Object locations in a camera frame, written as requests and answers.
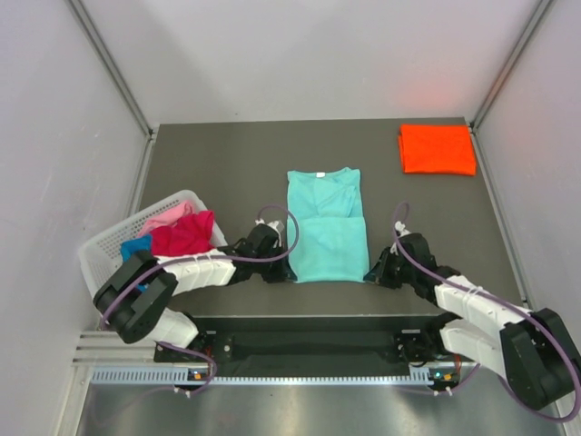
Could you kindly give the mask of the teal t-shirt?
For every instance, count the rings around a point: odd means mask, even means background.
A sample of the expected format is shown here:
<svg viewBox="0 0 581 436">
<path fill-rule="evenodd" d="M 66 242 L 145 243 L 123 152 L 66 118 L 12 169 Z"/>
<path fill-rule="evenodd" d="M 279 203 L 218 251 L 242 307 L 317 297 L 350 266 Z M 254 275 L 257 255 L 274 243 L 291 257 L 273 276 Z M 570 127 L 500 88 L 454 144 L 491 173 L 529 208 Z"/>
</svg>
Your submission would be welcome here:
<svg viewBox="0 0 581 436">
<path fill-rule="evenodd" d="M 289 264 L 297 283 L 362 282 L 369 271 L 367 225 L 358 169 L 287 172 Z"/>
</svg>

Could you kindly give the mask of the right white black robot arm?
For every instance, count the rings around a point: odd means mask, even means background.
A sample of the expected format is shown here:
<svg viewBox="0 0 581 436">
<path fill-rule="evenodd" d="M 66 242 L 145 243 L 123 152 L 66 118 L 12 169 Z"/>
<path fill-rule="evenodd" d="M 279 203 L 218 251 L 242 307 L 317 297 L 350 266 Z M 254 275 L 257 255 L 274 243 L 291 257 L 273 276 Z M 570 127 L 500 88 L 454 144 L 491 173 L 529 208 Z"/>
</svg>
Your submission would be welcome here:
<svg viewBox="0 0 581 436">
<path fill-rule="evenodd" d="M 424 236 L 403 223 L 396 223 L 393 244 L 365 280 L 388 289 L 409 286 L 443 311 L 422 331 L 430 357 L 469 358 L 494 372 L 533 411 L 580 394 L 580 353 L 556 312 L 518 307 L 437 264 Z"/>
</svg>

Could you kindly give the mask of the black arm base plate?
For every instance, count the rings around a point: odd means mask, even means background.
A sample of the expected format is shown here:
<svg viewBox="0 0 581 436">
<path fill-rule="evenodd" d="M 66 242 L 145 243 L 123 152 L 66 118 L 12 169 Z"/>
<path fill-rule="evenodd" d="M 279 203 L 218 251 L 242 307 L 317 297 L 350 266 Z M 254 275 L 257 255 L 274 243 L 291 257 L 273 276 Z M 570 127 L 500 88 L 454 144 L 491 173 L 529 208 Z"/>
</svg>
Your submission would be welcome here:
<svg viewBox="0 0 581 436">
<path fill-rule="evenodd" d="M 429 331 L 448 315 L 212 316 L 194 320 L 200 332 L 188 350 L 222 368 L 252 358 L 305 362 L 322 356 L 344 362 L 453 362 Z"/>
</svg>

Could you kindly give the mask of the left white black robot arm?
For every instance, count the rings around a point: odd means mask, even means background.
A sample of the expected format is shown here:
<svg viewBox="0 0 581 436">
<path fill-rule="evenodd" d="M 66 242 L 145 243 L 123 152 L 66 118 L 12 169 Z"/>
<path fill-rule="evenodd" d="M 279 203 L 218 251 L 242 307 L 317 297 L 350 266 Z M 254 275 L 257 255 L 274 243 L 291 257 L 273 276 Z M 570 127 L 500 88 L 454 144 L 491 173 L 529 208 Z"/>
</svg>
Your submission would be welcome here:
<svg viewBox="0 0 581 436">
<path fill-rule="evenodd" d="M 168 308 L 170 300 L 196 289 L 246 282 L 255 274 L 268 283 L 292 280 L 283 229 L 280 221 L 259 220 L 238 242 L 191 257 L 163 258 L 140 250 L 101 286 L 93 304 L 123 342 L 166 342 L 184 359 L 196 360 L 206 340 L 190 315 Z"/>
</svg>

